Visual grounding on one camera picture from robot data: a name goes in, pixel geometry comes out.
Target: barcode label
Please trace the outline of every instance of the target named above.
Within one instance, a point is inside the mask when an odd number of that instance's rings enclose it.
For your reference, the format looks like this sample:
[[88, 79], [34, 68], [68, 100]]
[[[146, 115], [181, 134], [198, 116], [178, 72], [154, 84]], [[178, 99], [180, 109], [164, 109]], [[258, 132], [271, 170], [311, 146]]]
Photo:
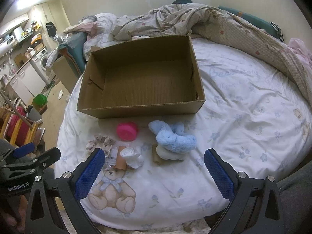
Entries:
[[109, 165], [116, 165], [117, 154], [118, 149], [116, 147], [112, 148], [110, 150], [109, 156], [106, 157], [105, 162], [108, 163]]

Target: floor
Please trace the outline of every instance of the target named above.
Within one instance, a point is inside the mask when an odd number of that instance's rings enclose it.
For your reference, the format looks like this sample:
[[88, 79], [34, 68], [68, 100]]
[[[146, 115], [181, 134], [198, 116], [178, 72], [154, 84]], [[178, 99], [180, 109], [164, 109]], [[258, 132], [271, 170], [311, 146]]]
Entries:
[[[58, 100], [60, 91], [63, 90], [63, 96]], [[42, 128], [45, 128], [43, 139], [46, 143], [46, 150], [56, 147], [60, 126], [64, 119], [65, 107], [67, 105], [66, 98], [70, 96], [64, 85], [59, 82], [48, 95], [48, 109], [43, 113]]]

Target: ceiling light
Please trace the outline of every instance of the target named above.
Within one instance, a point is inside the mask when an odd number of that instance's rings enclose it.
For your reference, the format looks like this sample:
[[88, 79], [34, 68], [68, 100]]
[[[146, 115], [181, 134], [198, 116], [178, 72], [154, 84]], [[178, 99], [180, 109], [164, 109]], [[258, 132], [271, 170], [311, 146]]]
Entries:
[[18, 9], [24, 9], [27, 7], [30, 7], [32, 5], [35, 5], [39, 0], [18, 0], [17, 1], [17, 5], [18, 5]]

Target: blue bow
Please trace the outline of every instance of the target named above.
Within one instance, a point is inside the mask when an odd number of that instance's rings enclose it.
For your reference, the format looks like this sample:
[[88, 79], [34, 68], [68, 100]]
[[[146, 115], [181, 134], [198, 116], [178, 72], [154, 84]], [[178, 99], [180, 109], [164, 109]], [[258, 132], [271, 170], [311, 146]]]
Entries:
[[102, 186], [99, 188], [99, 190], [104, 191], [109, 185], [113, 185], [118, 192], [121, 192], [122, 189], [121, 189], [119, 184], [123, 182], [122, 178], [111, 180], [111, 179], [103, 176], [102, 181], [104, 182], [104, 184], [102, 184]]

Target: metal screw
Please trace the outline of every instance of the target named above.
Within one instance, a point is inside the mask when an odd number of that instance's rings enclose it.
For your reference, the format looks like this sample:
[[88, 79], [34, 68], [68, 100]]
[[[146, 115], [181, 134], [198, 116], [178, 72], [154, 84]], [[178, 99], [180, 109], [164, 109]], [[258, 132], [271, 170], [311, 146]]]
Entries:
[[238, 176], [240, 176], [241, 178], [246, 178], [246, 177], [247, 177], [247, 174], [244, 173], [244, 172], [239, 172], [239, 173], [238, 173]]
[[268, 176], [268, 180], [271, 181], [271, 182], [275, 181], [273, 176]]
[[63, 174], [63, 177], [64, 178], [69, 178], [71, 176], [71, 173], [70, 172], [66, 172]]
[[38, 175], [38, 176], [35, 177], [35, 181], [36, 181], [36, 182], [39, 182], [40, 180], [41, 180], [41, 176], [40, 176], [40, 175]]

